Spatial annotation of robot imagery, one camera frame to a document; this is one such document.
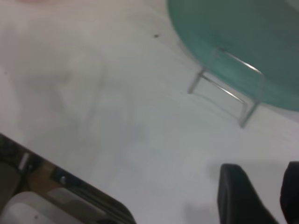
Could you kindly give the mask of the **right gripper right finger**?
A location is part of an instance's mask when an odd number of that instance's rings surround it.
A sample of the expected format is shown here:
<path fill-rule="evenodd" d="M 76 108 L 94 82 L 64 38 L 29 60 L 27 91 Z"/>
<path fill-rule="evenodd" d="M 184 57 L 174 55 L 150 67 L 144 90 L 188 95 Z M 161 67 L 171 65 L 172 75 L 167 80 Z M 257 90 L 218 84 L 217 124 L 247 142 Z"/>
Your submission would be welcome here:
<path fill-rule="evenodd" d="M 284 173 L 280 205 L 288 224 L 299 223 L 299 162 L 291 161 Z"/>

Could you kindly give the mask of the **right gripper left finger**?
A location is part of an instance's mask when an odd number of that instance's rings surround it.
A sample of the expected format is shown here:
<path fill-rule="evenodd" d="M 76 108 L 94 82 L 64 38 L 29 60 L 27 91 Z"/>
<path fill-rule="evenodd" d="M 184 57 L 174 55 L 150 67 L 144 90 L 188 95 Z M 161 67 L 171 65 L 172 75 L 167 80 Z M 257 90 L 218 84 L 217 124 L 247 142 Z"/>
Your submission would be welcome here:
<path fill-rule="evenodd" d="M 217 195 L 221 224 L 276 224 L 245 171 L 236 164 L 222 164 Z"/>

